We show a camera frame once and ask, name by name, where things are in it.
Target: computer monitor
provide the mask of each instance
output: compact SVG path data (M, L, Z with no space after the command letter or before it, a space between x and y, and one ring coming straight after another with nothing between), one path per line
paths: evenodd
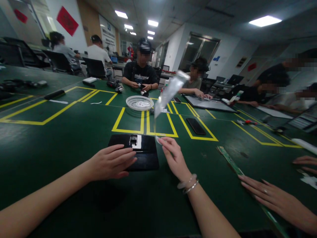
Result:
M229 79L229 81L227 82L227 84L237 85L242 81L243 78L244 78L243 76L233 74L231 78Z
M224 78L224 77L219 77L219 76L217 76L217 78L216 78L217 82L219 82L219 83L223 82L225 79L226 79L226 78Z

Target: ceiling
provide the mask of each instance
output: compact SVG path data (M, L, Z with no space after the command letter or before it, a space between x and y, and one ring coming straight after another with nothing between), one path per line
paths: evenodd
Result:
M314 39L317 35L316 0L86 0L121 33L121 39L136 42L156 34L154 47L165 41L184 23L192 23L241 37L258 44L285 43L297 38ZM115 10L125 12L120 18ZM249 21L272 15L283 21L266 27ZM159 22L158 27L148 20ZM136 36L124 31L124 24L133 26Z

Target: hand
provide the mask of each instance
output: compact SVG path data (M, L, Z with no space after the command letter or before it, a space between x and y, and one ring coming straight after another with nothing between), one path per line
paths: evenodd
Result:
M199 89L195 89L195 94L197 97L204 99L204 93L200 91Z
M136 82L132 82L130 83L130 86L133 88L139 88L139 85Z
M204 94L204 97L205 97L205 98L208 98L209 100L211 100L211 99L214 98L213 96L210 96L209 94Z
M239 176L241 184L255 195L255 199L276 212L299 229L317 234L317 216L305 207L297 198L266 182L258 182L246 176Z
M258 107L259 104L256 101L252 101L252 102L248 102L249 105L253 106L253 107Z
M89 182L110 178L120 179L129 175L124 170L137 160L133 158L136 152L132 151L132 148L120 149L123 146L118 144L102 149L80 165Z
M187 168L180 146L170 137L159 138L158 141L163 145L167 163L173 174L182 182L189 181L192 174Z
M298 157L296 160L293 161L293 164L317 165L317 158L306 155L306 156ZM307 168L307 167L302 167L302 169L317 175L317 170Z
M152 87L151 87L151 84L142 84L142 85L144 85L145 87L144 88L142 88L142 91L150 91L151 89L152 89Z

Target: white t-shirt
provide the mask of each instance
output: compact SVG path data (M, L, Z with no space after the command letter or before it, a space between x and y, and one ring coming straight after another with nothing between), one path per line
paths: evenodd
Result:
M105 66L105 60L107 62L111 61L108 53L104 49L101 49L100 47L98 47L97 45L89 46L87 53L88 53L88 58L93 60L101 60L103 66Z
M303 98L300 98L299 100L297 100L295 93L280 94L277 97L268 101L267 104L269 105L280 104L297 111L304 111L307 109L305 100Z

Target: silver bracelet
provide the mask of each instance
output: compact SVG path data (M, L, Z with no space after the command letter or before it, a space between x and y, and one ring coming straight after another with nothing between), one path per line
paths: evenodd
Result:
M183 194L185 195L185 194L189 193L190 190L194 189L198 183L199 183L199 180L197 180L196 183L195 183L193 186L191 186L188 190L186 190L186 189L184 188Z

